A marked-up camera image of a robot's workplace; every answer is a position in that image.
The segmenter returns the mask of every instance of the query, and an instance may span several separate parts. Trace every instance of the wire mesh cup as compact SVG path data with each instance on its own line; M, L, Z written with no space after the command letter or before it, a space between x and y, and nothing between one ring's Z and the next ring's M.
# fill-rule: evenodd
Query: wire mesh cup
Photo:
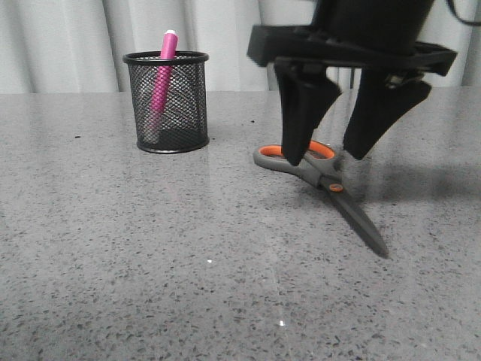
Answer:
M206 53L158 51L124 55L129 66L137 146L151 153L182 153L209 143L205 101Z

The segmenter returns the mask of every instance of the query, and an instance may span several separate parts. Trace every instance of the black cable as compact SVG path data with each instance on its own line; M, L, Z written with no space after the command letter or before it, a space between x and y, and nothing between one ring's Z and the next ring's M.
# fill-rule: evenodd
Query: black cable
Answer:
M481 21L469 21L469 20L464 20L458 15L458 11L456 11L456 7L454 6L454 0L446 0L446 3L448 4L448 8L451 10L452 15L456 19L458 19L461 23L469 26L481 26Z

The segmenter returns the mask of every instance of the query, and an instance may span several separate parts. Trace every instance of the pink marker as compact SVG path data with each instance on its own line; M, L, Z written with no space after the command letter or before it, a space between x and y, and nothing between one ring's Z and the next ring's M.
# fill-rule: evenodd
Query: pink marker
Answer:
M168 30L164 34L160 59L175 58L178 37L174 30ZM150 100L150 110L156 115L154 120L148 125L151 129L146 133L146 141L156 143L159 140L159 118L164 112L167 103L168 88L171 83L172 67L169 65L159 66L157 71L156 85Z

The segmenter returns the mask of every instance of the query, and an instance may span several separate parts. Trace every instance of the scissor blade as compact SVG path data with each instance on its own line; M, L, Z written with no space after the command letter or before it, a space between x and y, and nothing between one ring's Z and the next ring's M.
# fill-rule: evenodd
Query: scissor blade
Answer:
M334 206L351 225L352 229L374 253L383 258L388 258L389 250L376 226L346 190L341 192L331 191L329 186L333 183L332 180L326 177L322 177L320 180L320 184L327 190Z

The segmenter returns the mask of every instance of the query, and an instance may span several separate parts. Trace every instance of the black mesh pen holder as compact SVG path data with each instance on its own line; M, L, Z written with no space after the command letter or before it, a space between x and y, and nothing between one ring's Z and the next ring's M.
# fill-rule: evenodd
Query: black mesh pen holder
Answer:
M124 55L129 66L137 146L151 153L182 153L209 143L205 101L206 53L158 51Z

